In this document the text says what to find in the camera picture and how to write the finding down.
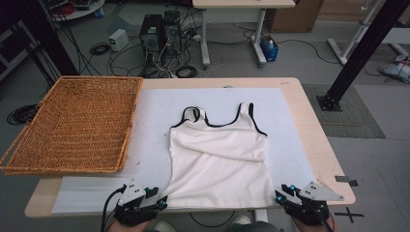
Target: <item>white object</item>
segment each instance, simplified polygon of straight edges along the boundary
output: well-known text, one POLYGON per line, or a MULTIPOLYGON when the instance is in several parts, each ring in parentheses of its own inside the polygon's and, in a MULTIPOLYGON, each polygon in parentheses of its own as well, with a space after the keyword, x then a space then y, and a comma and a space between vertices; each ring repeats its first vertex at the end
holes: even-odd
POLYGON ((131 179, 130 183, 127 185, 126 190, 121 195, 118 205, 123 206, 141 196, 145 196, 144 188, 140 187, 134 178, 131 179))
MULTIPOLYGON (((232 115, 225 112, 236 112, 241 102, 263 105, 257 107, 254 119, 268 134, 265 163, 275 189, 280 189, 283 183, 304 187, 315 180, 279 88, 143 89, 135 111, 124 169, 104 175, 110 178, 93 178, 86 185, 81 183, 87 177, 64 177, 52 213, 99 214, 106 197, 131 178, 144 188, 160 189, 158 195, 142 202, 155 204, 171 178, 169 129, 181 120, 181 112, 188 105, 200 105, 207 109, 214 124, 223 124, 232 120, 232 115)), ((113 204, 108 210, 113 209, 115 201, 114 198, 111 200, 113 204)), ((166 210, 186 209, 168 207, 166 210)))
POLYGON ((118 29, 108 40, 113 51, 120 51, 129 43, 127 32, 123 29, 118 29))
POLYGON ((171 128, 172 177, 162 194, 168 195, 168 207, 237 209, 274 204, 275 190, 264 163, 266 134, 253 120, 253 104, 241 103, 239 110, 225 113, 232 119, 220 126, 208 120, 203 109, 188 107, 183 120, 171 128))
POLYGON ((344 197, 334 191, 311 182, 301 189, 299 194, 307 199, 316 201, 342 201, 344 197))

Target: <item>table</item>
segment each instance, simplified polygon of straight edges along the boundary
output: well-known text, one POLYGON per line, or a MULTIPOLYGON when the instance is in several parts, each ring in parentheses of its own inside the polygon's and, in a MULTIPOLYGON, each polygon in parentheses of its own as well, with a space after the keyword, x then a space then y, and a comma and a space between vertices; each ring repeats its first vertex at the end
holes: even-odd
MULTIPOLYGON (((295 127, 307 154, 310 167, 317 182, 344 196, 343 202, 330 201, 329 205, 353 204, 355 195, 347 183, 339 183, 335 176, 344 176, 329 141, 310 106, 298 79, 275 78, 197 78, 197 79, 145 79, 144 89, 179 88, 280 88, 291 113, 295 127)), ((42 177, 25 209, 30 218, 49 218, 51 209, 61 186, 62 177, 42 177)))
POLYGON ((265 19, 265 13, 267 8, 292 8, 295 7, 293 0, 193 0, 193 6, 198 9, 202 9, 202 35, 201 35, 201 52, 202 52, 202 64, 206 69, 211 61, 209 59, 208 45, 206 41, 206 24, 207 15, 206 9, 210 8, 260 8, 259 17, 257 20, 255 36, 252 37, 252 44, 255 49, 257 58, 259 60, 259 66, 265 65, 266 59, 260 48, 260 33, 262 31, 263 20, 265 19))

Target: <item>tank top strap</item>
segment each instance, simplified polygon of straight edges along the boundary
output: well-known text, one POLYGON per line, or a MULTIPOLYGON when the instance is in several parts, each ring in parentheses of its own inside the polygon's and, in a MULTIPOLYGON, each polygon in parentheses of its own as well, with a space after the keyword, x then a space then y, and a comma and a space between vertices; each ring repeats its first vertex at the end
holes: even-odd
POLYGON ((250 126, 253 127, 256 131, 267 136, 265 132, 261 131, 258 128, 255 120, 253 119, 253 103, 252 102, 242 102, 239 107, 240 109, 238 112, 237 120, 245 119, 244 121, 248 121, 250 123, 250 126))
POLYGON ((205 121, 205 119, 206 119, 205 110, 199 107, 190 106, 184 109, 181 122, 175 126, 172 126, 171 128, 177 128, 181 124, 183 124, 185 121, 191 121, 193 123, 198 123, 198 122, 205 121))

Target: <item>gray mat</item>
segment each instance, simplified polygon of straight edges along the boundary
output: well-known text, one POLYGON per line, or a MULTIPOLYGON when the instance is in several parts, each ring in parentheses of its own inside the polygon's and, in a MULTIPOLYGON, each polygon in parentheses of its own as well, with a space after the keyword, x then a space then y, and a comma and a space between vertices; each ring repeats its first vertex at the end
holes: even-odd
POLYGON ((317 102, 316 96, 324 96, 331 85, 303 85, 303 87, 327 136, 386 138, 353 86, 350 86, 340 101, 342 112, 322 111, 317 102))

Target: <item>desk leg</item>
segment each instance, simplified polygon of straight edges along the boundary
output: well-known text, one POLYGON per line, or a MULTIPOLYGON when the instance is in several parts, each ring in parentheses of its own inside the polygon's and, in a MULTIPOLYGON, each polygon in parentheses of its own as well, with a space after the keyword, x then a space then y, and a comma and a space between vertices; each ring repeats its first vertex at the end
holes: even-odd
POLYGON ((261 9, 259 13, 259 19, 257 21, 257 27, 256 27, 256 34, 254 37, 252 37, 252 44, 255 49, 257 58, 259 60, 259 66, 261 65, 266 65, 266 58, 265 55, 262 52, 262 49, 260 48, 260 33, 262 32, 262 26, 263 26, 263 19, 265 17, 266 9, 261 9))
POLYGON ((202 36, 201 36, 201 53, 202 53, 202 64, 206 69, 211 61, 209 59, 208 45, 206 43, 206 10, 202 10, 202 36))

